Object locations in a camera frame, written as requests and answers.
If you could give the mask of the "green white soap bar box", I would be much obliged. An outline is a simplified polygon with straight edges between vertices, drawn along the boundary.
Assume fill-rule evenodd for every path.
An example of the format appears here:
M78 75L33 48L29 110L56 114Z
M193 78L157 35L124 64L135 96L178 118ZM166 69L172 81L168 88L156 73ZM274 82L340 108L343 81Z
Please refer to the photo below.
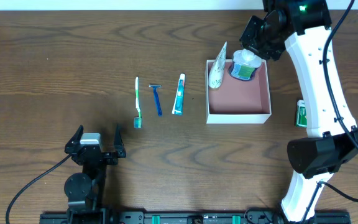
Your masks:
M296 104L295 126L302 128L307 127L306 108L303 100L298 100Z

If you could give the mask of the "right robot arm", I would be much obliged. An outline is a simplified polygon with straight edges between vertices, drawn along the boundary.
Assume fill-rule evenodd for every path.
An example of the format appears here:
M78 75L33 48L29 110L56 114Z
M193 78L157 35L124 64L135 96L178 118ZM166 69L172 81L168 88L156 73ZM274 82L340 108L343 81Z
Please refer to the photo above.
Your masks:
M358 155L358 127L339 80L332 39L338 30L324 0L264 0L264 18L252 16L240 42L265 60L287 52L307 115L307 136L287 145L293 175L280 211L246 211L249 223L349 223L347 212L314 208L330 178Z

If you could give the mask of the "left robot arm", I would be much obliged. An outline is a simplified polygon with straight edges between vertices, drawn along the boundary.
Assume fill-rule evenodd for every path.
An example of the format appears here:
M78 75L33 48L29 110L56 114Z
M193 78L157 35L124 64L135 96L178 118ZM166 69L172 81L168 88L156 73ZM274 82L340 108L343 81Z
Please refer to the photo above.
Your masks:
M71 175L64 185L68 197L66 223L119 223L119 215L111 208L102 205L108 165L118 164L126 157L120 127L116 127L114 150L103 152L101 135L85 133L79 126L76 133L65 145L65 153L82 166L82 171Z

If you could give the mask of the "white floral lotion tube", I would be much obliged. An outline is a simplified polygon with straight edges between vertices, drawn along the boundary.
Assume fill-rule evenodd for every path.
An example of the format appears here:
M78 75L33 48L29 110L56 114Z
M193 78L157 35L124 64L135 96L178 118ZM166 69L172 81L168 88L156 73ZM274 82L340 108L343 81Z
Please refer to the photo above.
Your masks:
M226 64L226 49L227 42L224 43L211 67L211 70L209 71L208 86L211 89L218 89L223 82L224 69Z

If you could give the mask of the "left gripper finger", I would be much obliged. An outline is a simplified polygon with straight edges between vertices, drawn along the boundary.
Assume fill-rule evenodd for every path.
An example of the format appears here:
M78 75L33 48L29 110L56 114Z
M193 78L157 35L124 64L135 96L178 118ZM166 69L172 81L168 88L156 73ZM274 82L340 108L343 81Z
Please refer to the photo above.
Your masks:
M81 145L80 140L83 135L83 125L80 125L79 128L76 130L76 133L71 137L71 139L65 145L65 153L66 154L73 154L76 152Z
M114 148L116 152L125 152L124 143L122 141L120 125L116 126L116 131L114 135Z

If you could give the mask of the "clear pump soap bottle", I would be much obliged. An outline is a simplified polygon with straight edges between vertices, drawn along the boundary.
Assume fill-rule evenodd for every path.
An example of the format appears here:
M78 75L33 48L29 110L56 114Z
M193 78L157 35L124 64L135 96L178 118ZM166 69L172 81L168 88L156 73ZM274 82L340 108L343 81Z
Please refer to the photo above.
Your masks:
M233 53L232 65L228 72L233 78L250 81L261 64L262 59L250 50L237 50Z

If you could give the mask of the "teal white toothpaste tube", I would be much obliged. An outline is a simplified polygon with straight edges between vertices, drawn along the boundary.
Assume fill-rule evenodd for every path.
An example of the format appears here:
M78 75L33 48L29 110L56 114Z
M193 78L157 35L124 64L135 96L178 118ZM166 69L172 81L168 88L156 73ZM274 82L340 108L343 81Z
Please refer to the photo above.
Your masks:
M180 74L180 78L178 80L177 92L175 95L175 102L172 109L172 114L182 115L183 114L183 98L185 92L185 77L184 73Z

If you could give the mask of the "green white toothbrush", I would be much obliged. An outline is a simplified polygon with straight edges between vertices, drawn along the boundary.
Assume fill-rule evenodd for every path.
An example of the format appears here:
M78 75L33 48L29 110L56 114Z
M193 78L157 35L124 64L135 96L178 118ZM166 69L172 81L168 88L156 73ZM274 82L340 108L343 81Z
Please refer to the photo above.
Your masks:
M135 78L135 108L138 112L138 116L134 118L134 127L140 129L142 127L142 113L139 101L139 77Z

